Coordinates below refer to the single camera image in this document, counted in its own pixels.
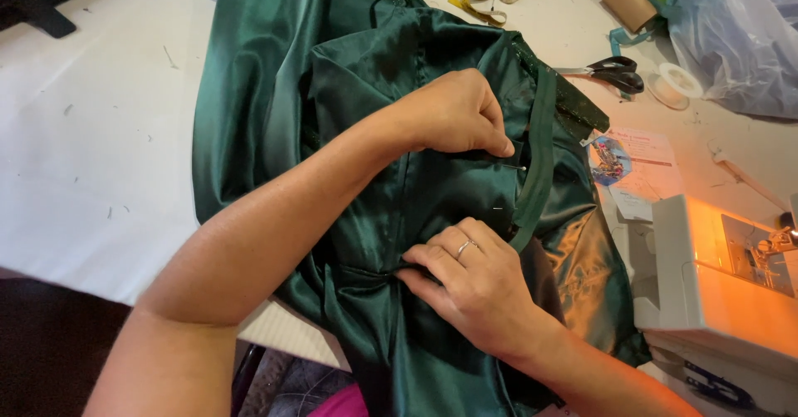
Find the sewing machine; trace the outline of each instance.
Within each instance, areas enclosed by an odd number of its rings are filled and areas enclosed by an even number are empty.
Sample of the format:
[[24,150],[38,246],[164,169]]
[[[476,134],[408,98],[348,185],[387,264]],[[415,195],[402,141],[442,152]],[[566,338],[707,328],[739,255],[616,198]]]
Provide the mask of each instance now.
[[[791,197],[793,222],[798,194]],[[656,286],[634,299],[648,335],[798,382],[798,232],[684,195],[653,204]]]

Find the green satin dress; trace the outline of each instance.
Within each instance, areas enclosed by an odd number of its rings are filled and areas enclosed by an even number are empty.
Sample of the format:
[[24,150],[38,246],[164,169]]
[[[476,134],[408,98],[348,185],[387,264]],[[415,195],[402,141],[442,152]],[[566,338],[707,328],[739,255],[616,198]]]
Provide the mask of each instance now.
[[[277,292],[338,338],[372,415],[533,415],[557,401],[474,348],[392,275],[404,267],[404,250],[468,216],[522,252],[536,303],[630,365],[650,359],[579,145],[593,128],[606,129],[607,117],[521,35],[467,24],[421,0],[218,0],[216,7],[195,113],[200,222],[363,117],[471,67],[499,99],[515,155],[404,155]],[[528,169],[514,168],[521,166]],[[538,239],[546,256],[535,262],[535,250],[544,253]],[[558,303],[541,292],[546,272]]]

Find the white table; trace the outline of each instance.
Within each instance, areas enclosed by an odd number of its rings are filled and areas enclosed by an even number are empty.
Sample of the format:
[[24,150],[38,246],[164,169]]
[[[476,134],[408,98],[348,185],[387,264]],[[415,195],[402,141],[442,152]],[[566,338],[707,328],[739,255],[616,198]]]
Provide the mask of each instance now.
[[[447,0],[426,1],[476,22]],[[495,8],[507,13],[506,29],[521,31],[544,62],[558,67],[608,57],[606,35],[618,27],[599,0],[520,0]],[[214,2],[72,0],[58,9],[77,24],[75,34],[54,40],[28,25],[0,33],[0,266],[133,304],[197,228],[192,126]],[[664,39],[622,52],[644,78],[660,62],[675,62]],[[710,150],[718,149],[782,199],[798,190],[798,165],[778,161],[794,157],[798,126],[754,121],[706,101],[673,111],[649,93],[619,103],[604,85],[573,82],[613,126],[667,135],[691,196],[767,225],[780,212],[713,164]],[[620,219],[606,191],[603,207],[631,279],[653,269],[638,236],[650,226]],[[253,313],[240,336],[348,368],[332,336],[276,303]],[[798,412],[782,386],[706,362],[722,374],[752,378],[763,392],[737,384],[758,402],[782,400]]]

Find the silver ring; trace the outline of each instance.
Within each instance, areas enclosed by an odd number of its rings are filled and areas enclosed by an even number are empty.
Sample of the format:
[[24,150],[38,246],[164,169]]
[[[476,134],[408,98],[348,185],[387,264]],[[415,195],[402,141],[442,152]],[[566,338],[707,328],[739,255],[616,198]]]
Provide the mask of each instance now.
[[476,245],[476,242],[474,242],[474,241],[469,239],[469,240],[465,241],[465,244],[463,244],[462,246],[460,246],[459,249],[457,249],[457,256],[454,259],[460,259],[460,255],[463,254],[463,251],[465,250],[466,246],[469,245],[469,244],[473,244],[474,247],[476,247],[477,249],[480,247],[480,246]]

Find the plastic bag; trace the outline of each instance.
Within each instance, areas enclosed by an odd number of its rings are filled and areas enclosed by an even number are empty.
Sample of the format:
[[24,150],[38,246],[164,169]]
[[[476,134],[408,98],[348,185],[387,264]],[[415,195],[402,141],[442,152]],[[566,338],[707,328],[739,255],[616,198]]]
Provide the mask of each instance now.
[[677,0],[668,27],[704,98],[798,119],[798,0]]

